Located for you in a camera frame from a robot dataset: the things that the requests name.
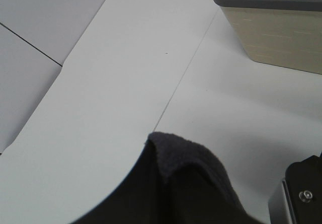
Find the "white table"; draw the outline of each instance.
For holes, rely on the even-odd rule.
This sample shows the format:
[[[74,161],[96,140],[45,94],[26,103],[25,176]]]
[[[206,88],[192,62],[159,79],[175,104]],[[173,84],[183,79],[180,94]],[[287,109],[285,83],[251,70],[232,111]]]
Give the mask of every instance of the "white table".
[[[106,0],[0,157],[0,223],[84,214],[155,127],[210,148],[247,212],[269,223],[285,168],[322,150],[321,84],[249,60],[212,0]]]

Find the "screw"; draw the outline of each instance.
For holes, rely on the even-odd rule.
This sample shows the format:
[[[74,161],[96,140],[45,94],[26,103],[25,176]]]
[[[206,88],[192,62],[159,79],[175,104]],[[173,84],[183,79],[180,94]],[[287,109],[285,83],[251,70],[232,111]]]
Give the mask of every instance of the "screw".
[[[304,203],[309,203],[313,198],[313,194],[309,190],[304,190],[299,193],[298,197]]]

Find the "black device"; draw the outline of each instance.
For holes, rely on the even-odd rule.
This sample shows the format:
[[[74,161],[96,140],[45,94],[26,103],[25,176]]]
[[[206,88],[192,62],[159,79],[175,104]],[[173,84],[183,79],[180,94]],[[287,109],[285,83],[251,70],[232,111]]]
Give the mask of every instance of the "black device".
[[[268,206],[271,224],[322,223],[322,154],[291,164]]]

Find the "plastic storage bin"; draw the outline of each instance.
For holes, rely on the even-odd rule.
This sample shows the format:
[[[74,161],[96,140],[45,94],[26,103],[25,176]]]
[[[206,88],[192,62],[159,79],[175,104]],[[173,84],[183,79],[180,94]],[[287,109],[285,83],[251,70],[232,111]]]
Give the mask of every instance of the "plastic storage bin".
[[[214,0],[250,59],[322,74],[322,0]]]

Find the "gray fabric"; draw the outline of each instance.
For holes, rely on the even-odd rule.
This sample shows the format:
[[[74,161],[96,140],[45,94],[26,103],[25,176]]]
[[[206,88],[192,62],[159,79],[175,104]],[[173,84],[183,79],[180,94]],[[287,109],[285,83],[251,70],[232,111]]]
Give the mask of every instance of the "gray fabric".
[[[148,141],[155,146],[157,164],[164,183],[175,171],[194,165],[203,170],[228,203],[244,210],[224,166],[206,147],[162,132],[151,133]]]

